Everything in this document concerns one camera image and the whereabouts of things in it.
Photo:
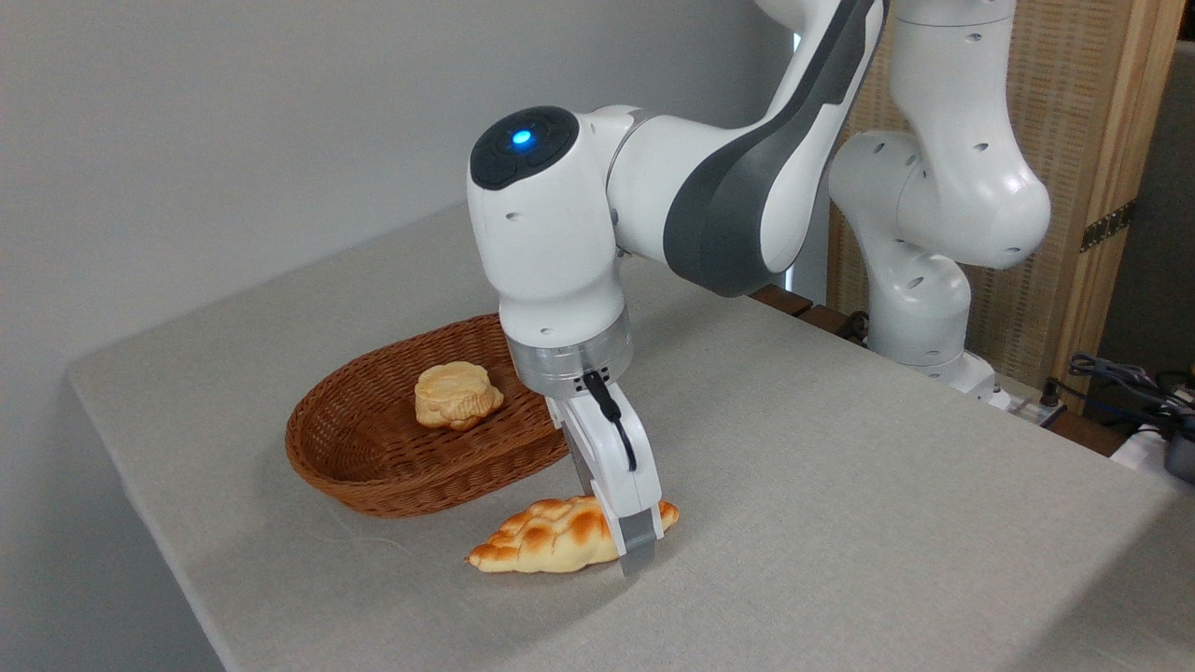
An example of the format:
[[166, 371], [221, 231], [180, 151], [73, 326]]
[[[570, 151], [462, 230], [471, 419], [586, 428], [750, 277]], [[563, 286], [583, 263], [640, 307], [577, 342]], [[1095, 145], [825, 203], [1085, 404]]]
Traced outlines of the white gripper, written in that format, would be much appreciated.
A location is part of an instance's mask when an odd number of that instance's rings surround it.
[[554, 424], [580, 442], [580, 456], [590, 472], [582, 482], [592, 485], [609, 523], [618, 523], [620, 568], [625, 578], [632, 578], [652, 564], [654, 545], [663, 536], [661, 485], [639, 414], [623, 387], [609, 384], [607, 391], [623, 414], [615, 422], [605, 416], [589, 393], [545, 401]]

